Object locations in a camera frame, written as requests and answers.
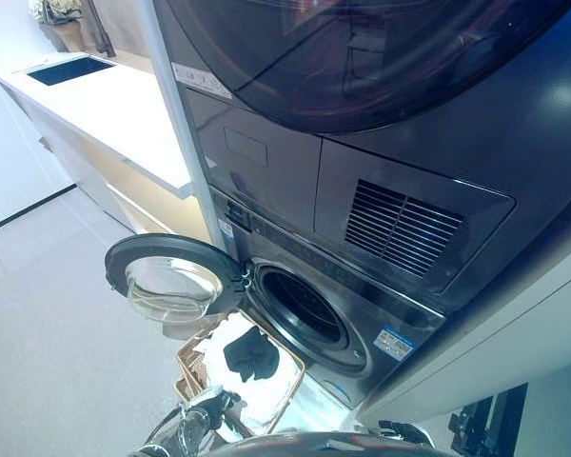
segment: potted plant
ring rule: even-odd
[[[29,3],[33,18],[51,27],[70,52],[85,49],[78,22],[83,17],[80,0],[29,0]]]

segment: washing machine door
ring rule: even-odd
[[[232,94],[313,133],[379,128],[476,84],[571,0],[167,0]]]
[[[110,285],[159,322],[186,323],[230,311],[245,292],[238,262],[184,236],[131,236],[110,248],[105,265]]]

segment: dark gray appliance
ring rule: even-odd
[[[154,4],[210,185],[441,313],[571,201],[571,1]]]
[[[228,253],[156,233],[129,237],[108,251],[108,281],[146,316],[182,320],[185,311],[192,316],[202,307],[207,314],[243,308],[348,407],[442,324],[437,312],[334,261],[223,193],[213,197]]]

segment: wicker basket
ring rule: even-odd
[[[233,312],[241,313],[254,326],[257,326],[260,329],[262,329],[260,326],[258,326],[258,324],[256,324],[253,321],[253,319],[251,319],[243,311],[235,310]],[[178,350],[177,359],[178,363],[180,364],[180,368],[182,369],[182,376],[180,376],[180,378],[176,381],[174,387],[178,392],[178,395],[180,395],[180,397],[182,397],[184,400],[190,401],[191,398],[198,395],[207,387],[209,387],[207,385],[207,371],[206,371],[206,366],[204,364],[204,354],[201,352],[196,352],[194,349],[202,340],[205,340],[207,337],[209,337],[213,332],[213,330],[216,329],[220,325],[220,323],[229,316],[229,314],[230,313],[223,314],[219,320],[212,323],[208,327],[200,330]],[[275,428],[281,417],[284,415],[284,412],[286,412],[286,408],[289,405],[291,398],[294,396],[296,390],[298,390],[298,387],[302,383],[303,377],[305,376],[305,363],[294,353],[292,353],[288,348],[286,348],[280,342],[275,340],[269,333],[267,332],[264,333],[266,333],[266,335],[268,336],[268,340],[273,345],[283,349],[292,357],[294,363],[300,370],[300,373],[296,378],[296,381],[294,382],[289,392],[287,393],[284,405],[277,412],[273,420],[268,425],[268,428],[266,429],[266,433],[270,433]],[[237,418],[232,413],[232,411],[227,411],[226,417],[234,425],[235,430],[239,432],[244,438],[249,438],[254,436],[254,433],[251,430],[249,430],[249,428],[247,428],[244,424],[242,424],[239,418]]]

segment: air vent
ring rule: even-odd
[[[423,278],[462,221],[460,214],[359,180],[345,240]]]

